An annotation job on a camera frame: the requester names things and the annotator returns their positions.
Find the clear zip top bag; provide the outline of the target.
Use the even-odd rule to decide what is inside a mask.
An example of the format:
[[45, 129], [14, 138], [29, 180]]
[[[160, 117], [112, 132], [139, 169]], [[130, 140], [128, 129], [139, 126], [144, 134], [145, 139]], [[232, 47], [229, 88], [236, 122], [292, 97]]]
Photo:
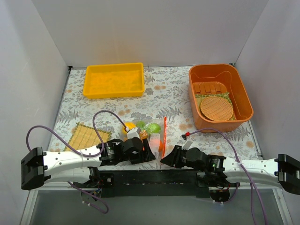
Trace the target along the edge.
[[[158, 118], [158, 119], [145, 119], [145, 120], [133, 120], [131, 122], [133, 122], [135, 125], [138, 121], [144, 121], [146, 123], [151, 123], [151, 122], [155, 122], [157, 124], [159, 124], [161, 126], [161, 132], [158, 134], [148, 134], [146, 131], [141, 131], [140, 132], [140, 139], [148, 139], [149, 145], [150, 145], [150, 149], [152, 151], [152, 153], [154, 154], [155, 158], [161, 159], [164, 154], [165, 154], [165, 143], [166, 143], [166, 117], [164, 118]], [[160, 140], [163, 142], [164, 144], [164, 149], [163, 151], [159, 151], [159, 142]]]

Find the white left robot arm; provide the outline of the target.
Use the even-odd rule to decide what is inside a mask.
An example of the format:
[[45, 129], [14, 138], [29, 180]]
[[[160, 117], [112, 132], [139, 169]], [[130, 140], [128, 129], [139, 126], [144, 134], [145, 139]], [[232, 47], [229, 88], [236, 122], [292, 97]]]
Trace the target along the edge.
[[37, 147], [21, 160], [21, 189], [33, 190], [47, 182], [78, 182], [93, 188], [100, 181], [97, 172], [100, 166], [124, 161], [134, 165], [155, 159], [148, 140], [137, 137], [124, 142], [113, 139], [78, 153], [47, 152]]

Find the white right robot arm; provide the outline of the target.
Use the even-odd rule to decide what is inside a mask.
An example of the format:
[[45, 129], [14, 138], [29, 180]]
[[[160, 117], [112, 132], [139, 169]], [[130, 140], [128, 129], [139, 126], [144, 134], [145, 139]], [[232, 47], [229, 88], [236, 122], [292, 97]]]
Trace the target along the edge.
[[279, 154], [275, 159], [237, 162], [231, 157], [207, 155], [198, 148], [184, 150], [176, 145], [161, 163], [174, 168], [193, 168], [201, 174], [200, 182], [211, 187], [253, 182], [295, 195], [300, 193], [300, 162], [287, 154]]

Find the orange fake tangerine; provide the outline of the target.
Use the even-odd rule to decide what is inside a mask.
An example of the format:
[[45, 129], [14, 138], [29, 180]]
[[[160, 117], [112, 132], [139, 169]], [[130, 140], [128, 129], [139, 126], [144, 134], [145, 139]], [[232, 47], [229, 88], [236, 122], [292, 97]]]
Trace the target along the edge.
[[160, 142], [159, 142], [159, 151], [161, 152], [161, 151], [163, 151], [163, 149], [164, 149], [164, 144], [163, 144], [163, 142], [160, 140]]

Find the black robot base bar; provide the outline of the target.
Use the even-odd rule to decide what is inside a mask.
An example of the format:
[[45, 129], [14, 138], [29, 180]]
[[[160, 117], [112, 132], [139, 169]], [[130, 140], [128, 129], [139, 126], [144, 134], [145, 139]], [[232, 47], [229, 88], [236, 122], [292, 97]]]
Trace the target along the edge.
[[197, 170], [100, 171], [91, 168], [87, 181], [74, 182], [77, 188], [96, 188], [104, 198], [126, 196], [195, 196], [226, 202], [235, 194], [225, 179], [211, 180]]

